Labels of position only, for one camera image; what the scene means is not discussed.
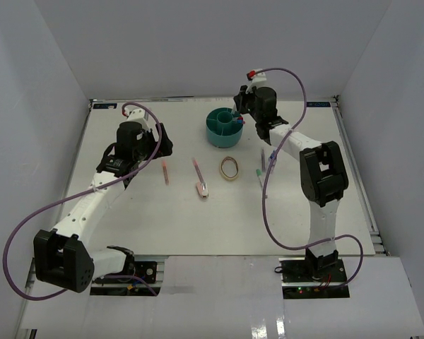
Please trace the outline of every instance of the white wall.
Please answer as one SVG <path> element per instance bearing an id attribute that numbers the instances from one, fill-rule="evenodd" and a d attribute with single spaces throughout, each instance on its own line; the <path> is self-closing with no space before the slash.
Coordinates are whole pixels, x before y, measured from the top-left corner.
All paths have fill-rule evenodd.
<path id="1" fill-rule="evenodd" d="M 0 338 L 12 338 L 22 299 L 7 285 L 1 254 L 14 226 L 66 186 L 88 101 L 33 0 L 0 0 Z M 36 230 L 16 237 L 9 264 L 24 287 Z"/>
<path id="2" fill-rule="evenodd" d="M 390 0 L 36 0 L 88 98 L 235 95 L 254 67 L 341 93 Z M 294 79 L 273 74 L 284 97 Z"/>
<path id="3" fill-rule="evenodd" d="M 382 238 L 400 255 L 424 322 L 424 1 L 392 2 L 342 113 Z"/>

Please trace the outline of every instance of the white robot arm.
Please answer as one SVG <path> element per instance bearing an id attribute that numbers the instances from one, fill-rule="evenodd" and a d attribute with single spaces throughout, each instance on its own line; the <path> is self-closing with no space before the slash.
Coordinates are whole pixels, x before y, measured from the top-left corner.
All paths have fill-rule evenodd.
<path id="1" fill-rule="evenodd" d="M 147 160 L 155 150 L 156 142 L 147 125 L 142 109 L 128 114 L 117 130 L 117 142 L 105 150 L 90 188 L 93 192 L 83 196 L 68 215 L 49 232 L 40 230 L 34 240 L 36 277 L 53 285 L 82 292 L 90 282 L 110 273 L 132 274 L 133 253 L 121 247 L 109 246 L 88 253 L 88 242 L 110 205 L 121 195 L 133 179 L 102 189 L 97 186 L 113 182 L 133 172 L 141 161 Z M 172 154 L 172 143 L 163 124 L 162 139 L 154 158 Z"/>
<path id="2" fill-rule="evenodd" d="M 291 125 L 278 116 L 276 92 L 266 87 L 265 73 L 247 74 L 249 85 L 241 86 L 234 97 L 235 109 L 250 114 L 256 122 L 258 136 L 269 145 L 278 147 Z M 321 239 L 333 239 L 336 212 L 348 177 L 337 143 L 322 143 L 298 131 L 292 131 L 282 150 L 300 163 L 303 193 L 310 201 L 310 239 L 308 244 Z M 335 241 L 324 242 L 306 250 L 305 260 L 313 273 L 334 265 L 338 260 Z"/>

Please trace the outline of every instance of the cable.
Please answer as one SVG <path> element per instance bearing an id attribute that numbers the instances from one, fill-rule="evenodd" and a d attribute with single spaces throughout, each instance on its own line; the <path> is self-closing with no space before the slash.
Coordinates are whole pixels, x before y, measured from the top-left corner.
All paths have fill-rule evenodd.
<path id="1" fill-rule="evenodd" d="M 147 159 L 147 161 L 145 161 L 144 164 L 141 167 L 135 169 L 133 172 L 130 172 L 130 173 L 124 175 L 121 178 L 118 178 L 116 180 L 113 180 L 112 182 L 108 182 L 106 184 L 103 184 L 101 186 L 98 186 L 96 188 L 97 190 L 104 189 L 105 187 L 114 185 L 114 184 L 116 184 L 118 182 L 122 182 L 122 181 L 124 181 L 124 180 L 126 180 L 126 179 L 128 179 L 130 177 L 133 177 L 137 173 L 139 173 L 143 168 L 145 168 L 146 166 L 148 166 L 149 162 L 155 157 L 155 155 L 157 154 L 158 149 L 160 147 L 160 144 L 162 143 L 162 138 L 161 138 L 161 136 L 162 136 L 162 128 L 160 126 L 160 122 L 158 121 L 158 119 L 154 115 L 154 113 L 152 113 L 149 110 L 149 108 L 144 107 L 143 105 L 140 105 L 137 102 L 126 102 L 121 107 L 121 110 L 122 110 L 122 113 L 123 113 L 124 116 L 125 116 L 125 114 L 124 114 L 124 108 L 127 107 L 127 106 L 129 106 L 129 105 L 140 107 L 141 109 L 144 109 L 149 115 L 152 116 L 152 118 L 155 121 L 155 126 L 157 127 L 157 132 L 158 132 L 158 141 L 157 141 L 157 144 L 155 145 L 155 149 L 152 152 L 152 154 L 149 156 L 149 158 Z M 11 242 L 13 241 L 13 239 L 16 236 L 17 232 L 19 232 L 19 230 L 22 228 L 22 226 L 24 226 L 29 220 L 31 220 L 32 218 L 34 218 L 36 215 L 38 215 L 38 214 L 40 214 L 40 213 L 42 213 L 42 212 L 44 212 L 46 210 L 49 210 L 52 207 L 61 205 L 62 203 L 65 203 L 67 201 L 74 200 L 75 198 L 80 198 L 81 196 L 85 196 L 86 194 L 93 193 L 93 192 L 94 192 L 93 189 L 87 189 L 86 191 L 82 191 L 80 193 L 74 194 L 72 196 L 68 196 L 68 197 L 63 198 L 61 200 L 55 201 L 53 203 L 50 203 L 49 205 L 46 205 L 44 207 L 41 207 L 39 210 L 36 210 L 35 212 L 27 215 L 20 223 L 18 223 L 18 225 L 16 226 L 16 228 L 14 228 L 14 230 L 11 232 L 8 240 L 6 240 L 5 248 L 3 250 L 3 256 L 2 256 L 2 259 L 1 259 L 1 264 L 3 266 L 3 272 L 5 274 L 6 281 L 8 281 L 8 284 L 10 285 L 10 287 L 13 289 L 13 291 L 16 294 L 20 295 L 24 299 L 27 299 L 27 300 L 30 300 L 30 301 L 33 301 L 33 302 L 38 302 L 38 301 L 41 301 L 41 300 L 47 300 L 47 299 L 56 297 L 57 295 L 60 295 L 61 293 L 64 293 L 66 291 L 66 290 L 60 290 L 58 292 L 52 293 L 51 295 L 45 295 L 43 297 L 33 297 L 33 296 L 27 295 L 23 291 L 19 290 L 19 287 L 17 287 L 17 285 L 14 283 L 13 278 L 11 277 L 11 274 L 9 273 L 9 267 L 8 267 L 8 253 L 9 253 L 9 248 L 10 248 Z"/>
<path id="2" fill-rule="evenodd" d="M 291 76 L 293 76 L 297 80 L 298 84 L 300 85 L 300 87 L 302 89 L 302 94 L 303 94 L 303 112 L 302 112 L 302 115 L 298 119 L 298 121 L 295 124 L 293 124 L 292 128 L 287 132 L 287 134 L 284 136 L 283 140 L 281 140 L 279 146 L 275 150 L 275 153 L 273 154 L 273 157 L 270 160 L 269 167 L 267 168 L 267 175 L 266 175 L 266 178 L 264 180 L 264 187 L 262 189 L 262 217 L 264 219 L 264 225 L 266 227 L 266 231 L 269 234 L 270 238 L 273 240 L 273 242 L 275 244 L 277 244 L 282 249 L 287 249 L 289 251 L 300 251 L 300 250 L 303 250 L 303 249 L 308 249 L 310 247 L 316 246 L 318 244 L 323 244 L 324 242 L 330 242 L 333 239 L 332 238 L 326 238 L 326 239 L 318 240 L 316 242 L 312 242 L 311 244 L 306 244 L 304 246 L 286 246 L 286 245 L 280 243 L 274 237 L 273 233 L 271 232 L 270 226 L 269 226 L 269 221 L 267 220 L 266 192 L 267 192 L 267 186 L 268 186 L 268 183 L 269 183 L 269 177 L 270 177 L 270 174 L 271 174 L 271 168 L 273 167 L 273 163 L 275 162 L 276 156 L 280 152 L 281 148 L 283 147 L 283 144 L 289 138 L 289 136 L 291 135 L 293 130 L 296 129 L 297 126 L 300 125 L 301 122 L 303 121 L 303 119 L 305 118 L 306 108 L 307 108 L 306 90 L 305 90 L 305 87 L 303 85 L 303 82 L 300 80 L 300 78 L 297 76 L 297 74 L 295 74 L 292 71 L 289 71 L 288 69 L 284 69 L 284 68 L 281 68 L 281 67 L 273 67 L 273 68 L 269 68 L 269 69 L 262 69 L 260 71 L 252 71 L 252 72 L 250 72 L 250 74 L 251 74 L 251 76 L 254 76 L 256 74 L 267 72 L 267 71 L 283 71 L 283 72 L 289 73 Z M 358 263 L 358 267 L 356 268 L 354 274 L 352 274 L 352 276 L 349 279 L 347 279 L 347 281 L 343 282 L 340 285 L 333 286 L 332 288 L 340 288 L 340 287 L 346 286 L 350 281 L 355 279 L 355 276 L 360 272 L 361 265 L 363 264 L 364 253 L 363 253 L 363 245 L 361 244 L 360 240 L 358 240 L 357 237 L 355 237 L 351 234 L 340 235 L 338 237 L 335 237 L 334 240 L 339 240 L 339 239 L 343 239 L 343 238 L 351 238 L 358 243 L 358 246 L 360 247 L 360 262 Z"/>
<path id="3" fill-rule="evenodd" d="M 148 288 L 149 292 L 151 292 L 154 295 L 154 297 L 157 297 L 157 293 L 155 293 L 155 291 L 153 290 L 153 288 L 151 286 L 149 286 L 149 284 L 146 281 L 144 281 L 143 279 L 141 279 L 139 277 L 136 277 L 135 275 L 105 275 L 104 278 L 107 278 L 107 279 L 129 279 L 129 280 L 130 279 L 134 279 L 134 280 L 137 280 L 140 283 L 142 283 L 143 285 L 145 285 Z"/>
<path id="4" fill-rule="evenodd" d="M 136 273 L 136 268 L 134 267 L 134 272 L 132 273 L 132 275 L 135 275 L 135 273 Z M 125 280 L 125 281 L 122 281 L 122 279 L 118 279 L 118 281 L 119 281 L 120 283 L 128 283 L 130 280 L 131 280 L 130 278 L 129 278 L 129 279 L 127 279 L 127 280 Z"/>
<path id="5" fill-rule="evenodd" d="M 132 285 L 135 287 L 138 283 L 139 283 L 139 282 L 138 282 L 138 281 L 136 281 L 136 282 L 134 282 Z"/>
<path id="6" fill-rule="evenodd" d="M 331 282 L 331 274 L 328 273 L 328 279 L 326 281 L 326 284 L 325 284 L 325 286 L 321 287 L 320 289 L 325 290 L 328 286 L 330 286 L 330 282 Z"/>
<path id="7" fill-rule="evenodd" d="M 321 291 L 321 290 L 323 290 L 325 287 L 327 287 L 328 285 L 328 283 L 329 283 L 329 281 L 331 281 L 331 274 L 328 274 L 328 280 L 327 280 L 327 278 L 326 278 L 326 275 L 321 279 L 321 282 L 320 282 L 320 285 L 319 286 L 316 286 L 315 288 L 314 288 L 314 291 L 315 292 L 319 292 L 319 291 Z"/>

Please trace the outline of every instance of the purple cable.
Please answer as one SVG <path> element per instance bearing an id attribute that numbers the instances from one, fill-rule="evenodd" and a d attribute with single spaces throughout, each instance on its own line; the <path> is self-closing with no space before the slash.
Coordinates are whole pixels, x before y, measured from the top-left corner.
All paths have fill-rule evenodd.
<path id="1" fill-rule="evenodd" d="M 149 292 L 151 292 L 154 295 L 154 297 L 157 297 L 157 293 L 155 293 L 155 291 L 153 290 L 153 288 L 151 286 L 149 286 L 149 284 L 146 281 L 144 281 L 143 279 L 141 279 L 139 277 L 136 277 L 135 275 L 105 275 L 104 278 L 107 278 L 107 279 L 134 279 L 134 280 L 137 280 L 140 283 L 142 283 L 143 285 L 145 285 L 148 288 Z"/>
<path id="2" fill-rule="evenodd" d="M 269 226 L 269 221 L 267 220 L 266 192 L 267 192 L 267 184 L 269 182 L 269 177 L 270 177 L 270 174 L 271 174 L 271 168 L 273 167 L 273 163 L 274 163 L 274 161 L 276 159 L 276 156 L 280 152 L 280 150 L 283 147 L 285 141 L 288 140 L 288 138 L 291 135 L 291 133 L 293 132 L 293 130 L 296 129 L 297 126 L 300 125 L 301 122 L 303 121 L 303 119 L 305 118 L 306 108 L 307 108 L 306 90 L 305 90 L 305 87 L 304 87 L 302 81 L 297 76 L 297 74 L 295 74 L 292 71 L 289 71 L 288 69 L 283 69 L 281 67 L 273 67 L 273 68 L 269 68 L 269 69 L 262 69 L 260 71 L 256 71 L 254 73 L 254 75 L 259 74 L 259 73 L 263 73 L 263 72 L 267 72 L 267 71 L 283 71 L 283 72 L 289 73 L 290 75 L 292 75 L 297 80 L 297 82 L 299 83 L 300 87 L 302 88 L 302 94 L 303 94 L 303 112 L 302 112 L 302 115 L 298 119 L 298 121 L 295 124 L 293 124 L 292 128 L 284 136 L 284 138 L 281 140 L 279 146 L 275 150 L 275 153 L 274 153 L 273 157 L 270 160 L 269 167 L 267 168 L 267 172 L 266 172 L 267 175 L 266 175 L 266 178 L 264 180 L 264 186 L 262 188 L 262 217 L 264 219 L 264 224 L 265 224 L 265 227 L 266 227 L 266 231 L 269 234 L 270 238 L 273 240 L 273 242 L 275 244 L 277 244 L 282 249 L 287 249 L 289 251 L 300 251 L 302 249 L 308 249 L 308 248 L 313 247 L 313 246 L 316 246 L 318 244 L 323 244 L 324 242 L 330 242 L 333 239 L 332 238 L 326 238 L 326 239 L 322 239 L 322 240 L 317 240 L 316 242 L 312 242 L 311 244 L 306 244 L 306 245 L 303 245 L 303 246 L 286 246 L 286 245 L 280 243 L 274 237 L 273 233 L 271 232 L 270 226 Z M 350 281 L 352 281 L 353 279 L 355 279 L 355 277 L 358 274 L 358 272 L 360 272 L 361 265 L 363 264 L 364 253 L 363 253 L 363 245 L 361 244 L 360 240 L 358 240 L 357 237 L 355 237 L 355 236 L 353 236 L 351 234 L 342 234 L 342 235 L 340 235 L 338 237 L 335 237 L 334 239 L 335 240 L 339 240 L 339 239 L 343 239 L 343 238 L 351 238 L 351 239 L 355 240 L 358 243 L 358 246 L 360 247 L 360 262 L 358 263 L 358 267 L 356 268 L 354 274 L 352 274 L 352 276 L 349 279 L 347 279 L 347 281 L 345 281 L 344 283 L 342 283 L 340 285 L 333 286 L 333 287 L 330 287 L 330 288 L 339 288 L 339 287 L 343 287 L 343 286 L 347 285 Z"/>
<path id="3" fill-rule="evenodd" d="M 157 127 L 157 132 L 158 132 L 158 141 L 157 141 L 157 145 L 155 146 L 154 151 L 152 152 L 152 154 L 149 156 L 149 158 L 147 159 L 147 161 L 144 162 L 144 164 L 135 169 L 133 172 L 128 173 L 127 175 L 124 175 L 121 178 L 118 178 L 116 180 L 113 180 L 112 182 L 108 182 L 106 184 L 103 184 L 101 186 L 98 186 L 96 189 L 104 189 L 105 187 L 114 185 L 118 182 L 122 182 L 123 180 L 129 178 L 129 177 L 133 177 L 134 175 L 136 175 L 137 173 L 139 173 L 144 167 L 148 166 L 149 162 L 155 157 L 155 154 L 158 152 L 158 149 L 160 147 L 160 144 L 162 142 L 162 128 L 160 127 L 160 122 L 158 121 L 157 117 L 154 115 L 154 113 L 152 113 L 147 107 L 144 107 L 143 105 L 140 105 L 137 102 L 126 102 L 124 105 L 122 105 L 121 110 L 122 112 L 124 111 L 124 108 L 129 106 L 129 105 L 133 105 L 133 106 L 137 106 L 140 107 L 141 109 L 144 109 L 149 115 L 152 116 L 152 118 L 155 121 L 155 126 Z M 30 219 L 32 219 L 33 217 L 35 217 L 36 215 L 49 210 L 52 207 L 61 205 L 62 203 L 65 203 L 67 201 L 73 200 L 75 198 L 79 198 L 81 196 L 85 196 L 86 194 L 89 193 L 93 193 L 94 190 L 93 189 L 87 189 L 86 191 L 74 194 L 73 196 L 67 196 L 66 198 L 63 198 L 61 200 L 55 201 L 54 203 L 50 203 L 47 206 L 41 207 L 39 210 L 36 210 L 35 212 L 27 215 L 25 217 L 25 219 L 23 219 L 17 226 L 16 228 L 11 232 L 8 240 L 6 240 L 6 244 L 5 244 L 5 248 L 3 250 L 3 257 L 1 259 L 1 264 L 3 266 L 3 272 L 5 274 L 5 278 L 8 281 L 8 284 L 11 286 L 11 288 L 13 289 L 13 291 L 15 293 L 17 293 L 18 295 L 20 295 L 22 298 L 30 300 L 32 302 L 38 302 L 41 300 L 47 300 L 53 297 L 56 297 L 57 295 L 60 295 L 61 293 L 64 293 L 66 290 L 60 290 L 58 292 L 52 293 L 51 295 L 45 295 L 44 297 L 33 297 L 31 295 L 27 295 L 26 293 L 24 293 L 23 291 L 19 290 L 19 287 L 17 287 L 17 285 L 14 283 L 13 278 L 11 277 L 10 273 L 9 273 L 9 268 L 8 268 L 8 253 L 9 253 L 9 247 L 11 246 L 11 242 L 13 241 L 14 237 L 16 236 L 17 232 L 19 232 L 19 230 L 22 228 L 22 226 L 24 226 L 24 224 L 29 221 Z"/>

